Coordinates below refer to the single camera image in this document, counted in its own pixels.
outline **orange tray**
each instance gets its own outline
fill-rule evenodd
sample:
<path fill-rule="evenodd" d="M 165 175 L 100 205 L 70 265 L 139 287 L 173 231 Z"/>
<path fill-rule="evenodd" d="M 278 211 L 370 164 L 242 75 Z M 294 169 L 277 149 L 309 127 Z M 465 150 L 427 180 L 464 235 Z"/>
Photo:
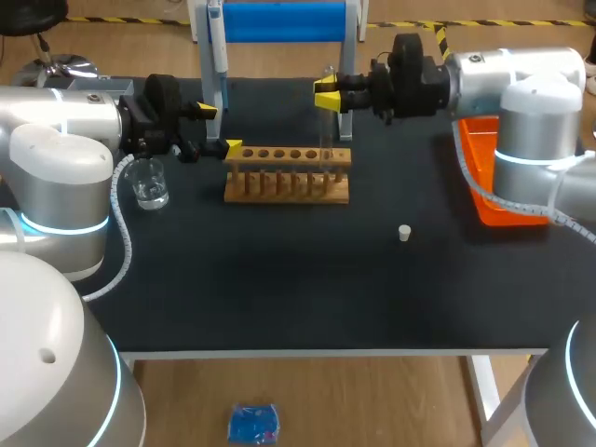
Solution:
<path fill-rule="evenodd" d="M 458 123 L 462 148 L 469 172 L 485 191 L 493 192 L 494 150 L 499 120 L 497 117 L 461 119 Z M 494 202 L 471 191 L 481 221 L 488 226 L 546 225 L 546 217 L 524 216 L 503 210 Z"/>

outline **black tabletop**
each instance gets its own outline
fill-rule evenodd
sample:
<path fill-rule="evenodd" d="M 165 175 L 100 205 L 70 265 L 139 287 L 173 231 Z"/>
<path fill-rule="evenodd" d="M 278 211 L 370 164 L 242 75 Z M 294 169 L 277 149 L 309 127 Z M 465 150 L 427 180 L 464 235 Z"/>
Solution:
<path fill-rule="evenodd" d="M 200 96 L 197 81 L 182 88 Z M 311 80 L 238 79 L 229 96 L 224 137 L 318 145 Z M 163 158 L 159 211 L 140 210 L 122 181 L 132 266 L 90 305 L 118 349 L 543 348 L 596 309 L 586 240 L 480 223 L 447 115 L 386 127 L 355 113 L 350 147 L 347 206 L 225 204 L 214 159 Z M 102 269 L 77 288 L 107 283 L 121 260 L 112 222 Z"/>

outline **test tube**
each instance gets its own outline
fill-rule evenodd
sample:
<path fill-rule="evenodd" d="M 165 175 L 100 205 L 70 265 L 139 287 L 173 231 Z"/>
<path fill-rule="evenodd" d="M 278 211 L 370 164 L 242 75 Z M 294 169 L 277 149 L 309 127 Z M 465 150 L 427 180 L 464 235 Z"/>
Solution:
<path fill-rule="evenodd" d="M 261 194 L 264 194 L 264 182 L 265 182 L 264 169 L 261 169 L 261 172 L 259 173 L 259 185 L 260 185 L 260 193 Z"/>
<path fill-rule="evenodd" d="M 323 70 L 322 79 L 335 76 L 335 70 L 331 65 Z M 329 166 L 333 156 L 333 140 L 335 138 L 335 112 L 333 110 L 318 109 L 319 119 L 319 146 L 320 165 Z"/>
<path fill-rule="evenodd" d="M 281 176 L 281 170 L 276 171 L 276 194 L 281 193 L 281 183 L 283 182 L 283 177 Z"/>

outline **white cable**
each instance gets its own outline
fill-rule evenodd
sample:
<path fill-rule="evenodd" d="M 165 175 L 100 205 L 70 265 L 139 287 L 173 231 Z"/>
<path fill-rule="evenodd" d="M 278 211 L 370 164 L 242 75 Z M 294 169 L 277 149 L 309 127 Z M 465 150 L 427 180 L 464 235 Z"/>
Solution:
<path fill-rule="evenodd" d="M 110 190 L 110 202 L 112 203 L 112 211 L 114 212 L 115 221 L 118 224 L 118 228 L 120 229 L 120 235 L 122 236 L 122 242 L 124 244 L 124 261 L 122 262 L 122 266 L 120 267 L 120 271 L 118 274 L 105 286 L 103 286 L 98 291 L 90 293 L 89 295 L 83 296 L 83 301 L 87 303 L 89 301 L 93 301 L 101 296 L 105 295 L 108 291 L 113 289 L 118 283 L 122 280 L 122 278 L 127 274 L 130 267 L 130 262 L 132 261 L 132 241 L 130 240 L 129 229 L 127 228 L 126 223 L 124 222 L 124 216 L 122 215 L 122 211 L 120 210 L 120 204 L 118 203 L 118 180 L 120 179 L 120 174 L 127 166 L 128 163 L 134 160 L 134 156 L 125 156 L 120 160 L 120 163 L 114 169 L 114 174 L 112 175 L 112 188 Z"/>
<path fill-rule="evenodd" d="M 455 138 L 459 139 L 459 130 L 457 127 L 455 129 Z M 560 212 L 559 210 L 555 210 L 554 208 L 551 210 L 549 207 L 545 207 L 542 205 L 528 205 L 518 202 L 511 202 L 510 200 L 505 200 L 501 197 L 495 196 L 494 194 L 486 192 L 482 189 L 474 180 L 472 175 L 469 173 L 466 164 L 466 158 L 464 157 L 464 150 L 459 142 L 455 144 L 455 151 L 457 153 L 457 160 L 459 162 L 459 167 L 464 174 L 464 178 L 466 179 L 467 184 L 478 194 L 480 194 L 483 198 L 490 200 L 501 208 L 515 212 L 517 214 L 523 214 L 526 216 L 542 216 L 550 218 L 550 221 L 554 224 L 564 225 L 576 233 L 579 233 L 581 236 L 585 237 L 589 240 L 592 244 L 596 244 L 596 235 L 590 232 L 586 227 L 580 225 L 579 223 L 575 222 L 571 217 L 567 214 Z"/>
<path fill-rule="evenodd" d="M 20 226 L 19 216 L 12 208 L 0 208 L 0 212 L 4 211 L 8 215 L 8 219 L 12 222 L 15 229 L 15 236 L 17 237 L 17 249 L 21 253 L 25 253 L 25 234 Z"/>

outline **wooden test tube rack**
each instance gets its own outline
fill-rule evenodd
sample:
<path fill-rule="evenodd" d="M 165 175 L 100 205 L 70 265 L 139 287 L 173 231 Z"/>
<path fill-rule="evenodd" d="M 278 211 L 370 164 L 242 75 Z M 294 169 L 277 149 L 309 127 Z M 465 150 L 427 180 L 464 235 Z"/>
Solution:
<path fill-rule="evenodd" d="M 314 147 L 230 147 L 224 200 L 241 203 L 345 204 L 349 202 L 349 149 L 321 160 Z"/>

